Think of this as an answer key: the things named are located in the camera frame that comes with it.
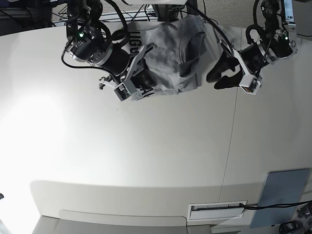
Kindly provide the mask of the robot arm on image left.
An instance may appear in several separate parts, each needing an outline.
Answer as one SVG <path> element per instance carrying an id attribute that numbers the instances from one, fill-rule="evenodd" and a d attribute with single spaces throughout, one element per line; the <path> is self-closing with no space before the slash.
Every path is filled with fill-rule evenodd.
<path id="1" fill-rule="evenodd" d="M 117 6 L 109 0 L 119 16 L 122 28 L 110 32 L 99 19 L 103 5 L 99 0 L 67 1 L 67 43 L 63 53 L 78 62 L 88 63 L 88 69 L 102 70 L 108 76 L 99 80 L 99 89 L 111 87 L 120 101 L 124 101 L 140 89 L 148 90 L 156 85 L 148 74 L 144 56 L 155 45 L 143 45 L 136 53 L 123 50 L 130 41 L 127 22 Z"/>

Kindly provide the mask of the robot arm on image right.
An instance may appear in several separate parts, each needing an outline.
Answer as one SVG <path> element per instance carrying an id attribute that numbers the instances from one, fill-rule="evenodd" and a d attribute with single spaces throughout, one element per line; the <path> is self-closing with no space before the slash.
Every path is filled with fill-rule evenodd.
<path id="1" fill-rule="evenodd" d="M 247 48 L 222 54 L 215 89 L 240 87 L 254 95 L 262 85 L 260 73 L 264 67 L 297 53 L 292 1 L 256 0 L 253 24 L 246 28 L 245 36 Z"/>

